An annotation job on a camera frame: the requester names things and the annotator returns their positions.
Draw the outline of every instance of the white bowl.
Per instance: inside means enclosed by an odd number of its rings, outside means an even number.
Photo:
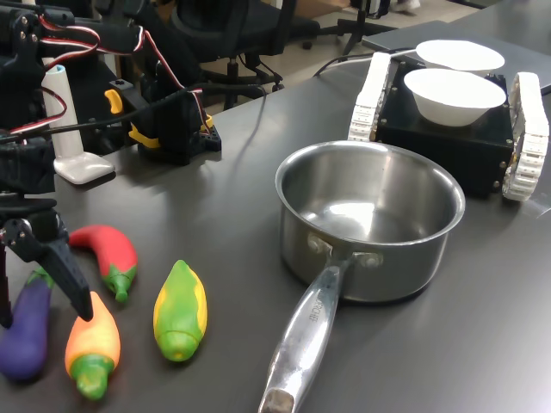
[[[430,40],[416,48],[428,68],[469,71],[484,77],[505,64],[495,50],[466,40]]]
[[[404,82],[421,115],[439,125],[470,125],[506,99],[497,84],[465,71],[419,69]]]

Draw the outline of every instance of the red toy chili pepper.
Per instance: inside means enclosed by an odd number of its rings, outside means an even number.
[[[69,245],[92,248],[103,282],[115,293],[117,301],[127,301],[128,288],[136,275],[138,257],[126,235],[111,226],[90,225],[74,231]]]

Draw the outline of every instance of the purple toy eggplant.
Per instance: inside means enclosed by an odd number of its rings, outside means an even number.
[[[14,307],[14,322],[0,339],[0,373],[15,381],[36,376],[46,361],[48,312],[54,283],[35,270]]]

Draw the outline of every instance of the red wire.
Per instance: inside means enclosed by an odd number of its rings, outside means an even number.
[[[64,53],[61,56],[58,56],[57,58],[55,58],[53,60],[53,62],[46,65],[46,70],[47,71],[49,71],[50,69],[52,69],[53,67],[55,67],[56,65],[58,65],[59,63],[65,61],[67,59],[72,59],[72,58],[75,58],[76,56],[85,56],[87,54],[93,53],[100,46],[100,43],[102,41],[102,39],[100,38],[100,35],[95,30],[92,30],[91,28],[85,28],[85,27],[82,27],[82,26],[67,26],[67,27],[63,28],[63,27],[60,27],[60,26],[56,26],[56,25],[54,25],[50,22],[47,22],[43,15],[40,16],[40,23],[42,24],[42,26],[44,26],[48,30],[52,30],[52,31],[76,30],[76,31],[79,31],[79,32],[85,32],[85,33],[88,33],[88,34],[92,34],[96,38],[96,44],[94,46],[88,46],[87,45],[85,50]]]
[[[41,89],[42,89],[42,91],[46,92],[48,95],[50,95],[51,97],[53,97],[54,99],[56,99],[59,102],[59,104],[62,107],[61,112],[59,112],[58,114],[55,114],[53,116],[49,116],[45,119],[38,120],[36,122],[28,123],[27,125],[23,125],[23,126],[19,126],[19,127],[14,128],[14,129],[11,129],[9,131],[9,133],[15,134],[15,133],[23,133],[23,132],[27,132],[27,131],[32,131],[33,129],[37,129],[39,127],[48,125],[52,122],[55,122],[56,120],[61,119],[63,117],[63,115],[65,114],[65,112],[67,112],[67,104],[61,98],[61,96],[59,96],[53,90],[50,90],[48,88],[42,87]]]
[[[40,23],[42,24],[42,26],[44,26],[45,28],[47,28],[49,30],[52,30],[52,31],[60,31],[60,30],[65,30],[65,29],[83,31],[85,33],[93,34],[94,37],[96,37],[96,40],[97,40],[95,45],[91,45],[89,43],[85,43],[85,42],[78,41],[78,40],[64,40],[64,39],[57,39],[57,38],[53,38],[53,37],[43,38],[41,40],[41,42],[43,42],[45,44],[52,44],[52,45],[59,45],[59,46],[76,46],[76,47],[85,47],[86,48],[85,50],[82,50],[82,51],[68,52],[68,53],[62,54],[61,56],[58,56],[52,63],[50,63],[46,67],[46,70],[50,70],[55,65],[57,65],[59,62],[62,62],[62,61],[67,60],[67,59],[72,59],[76,56],[84,56],[86,54],[90,54],[90,53],[94,52],[95,50],[97,50],[99,52],[106,52],[106,53],[119,54],[119,55],[128,55],[128,54],[130,54],[130,53],[118,53],[116,51],[111,51],[109,49],[105,49],[105,48],[100,47],[100,44],[101,44],[102,40],[101,40],[99,34],[96,31],[94,31],[90,28],[85,28],[85,27],[80,27],[80,26],[67,26],[66,28],[63,28],[63,27],[60,27],[60,26],[56,26],[56,25],[54,25],[50,22],[47,22],[46,19],[44,18],[44,16],[40,17]],[[170,68],[170,66],[169,66],[168,62],[166,61],[166,59],[164,58],[163,54],[158,50],[157,44],[155,43],[155,40],[153,40],[153,38],[152,38],[151,34],[149,33],[149,31],[144,30],[144,28],[141,27],[141,26],[139,27],[138,44],[133,49],[133,51],[137,52],[138,50],[140,50],[143,47],[145,38],[147,38],[147,40],[151,44],[153,51],[157,55],[159,61],[163,65],[163,67],[166,69],[167,73],[169,74],[169,76],[172,79],[172,81],[174,82],[174,84],[179,89],[184,89],[184,86],[178,81],[178,78],[176,77],[176,75],[174,74],[172,69]],[[210,128],[208,127],[208,125],[207,125],[207,120],[206,120],[206,117],[205,117],[205,111],[203,109],[203,106],[201,105],[201,99],[197,96],[197,94],[201,93],[201,92],[202,92],[201,89],[195,89],[195,90],[190,91],[190,93],[193,95],[193,97],[195,99],[197,109],[199,110],[199,115],[201,117],[201,122],[202,122],[203,126],[205,127],[205,129],[207,129],[208,133],[210,134],[211,131],[210,131]]]

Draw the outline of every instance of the stainless steel saucepan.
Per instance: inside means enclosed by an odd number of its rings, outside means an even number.
[[[389,145],[337,141],[280,166],[283,261],[311,283],[275,350],[259,413],[297,411],[318,370],[339,296],[403,299],[435,274],[465,196],[425,157]]]

